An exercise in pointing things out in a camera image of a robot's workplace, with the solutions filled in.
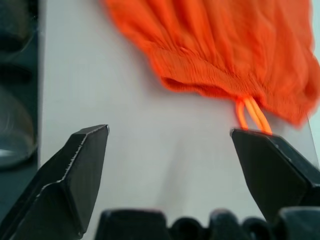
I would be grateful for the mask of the orange shorts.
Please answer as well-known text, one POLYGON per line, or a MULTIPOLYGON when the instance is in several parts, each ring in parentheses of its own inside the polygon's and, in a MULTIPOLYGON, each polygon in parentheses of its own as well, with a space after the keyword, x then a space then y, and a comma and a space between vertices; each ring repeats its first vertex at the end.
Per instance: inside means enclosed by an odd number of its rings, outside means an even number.
POLYGON ((234 101, 264 133, 267 110, 299 126, 320 102, 311 0, 101 0, 170 91, 234 101))

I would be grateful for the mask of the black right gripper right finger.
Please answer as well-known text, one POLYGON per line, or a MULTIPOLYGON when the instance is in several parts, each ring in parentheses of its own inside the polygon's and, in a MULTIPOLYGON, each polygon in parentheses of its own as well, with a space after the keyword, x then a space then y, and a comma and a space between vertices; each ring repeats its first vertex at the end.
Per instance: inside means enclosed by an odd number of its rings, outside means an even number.
POLYGON ((320 170, 284 138, 239 128, 230 136, 246 185, 268 222, 282 208, 320 207, 320 170))

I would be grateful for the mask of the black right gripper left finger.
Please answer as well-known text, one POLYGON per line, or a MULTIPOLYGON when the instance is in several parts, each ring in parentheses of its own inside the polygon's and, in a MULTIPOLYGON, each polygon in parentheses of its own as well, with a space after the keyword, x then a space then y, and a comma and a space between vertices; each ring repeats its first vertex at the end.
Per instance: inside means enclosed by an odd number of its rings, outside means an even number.
POLYGON ((0 224, 0 240, 80 240, 97 200, 109 127, 73 133, 0 224))

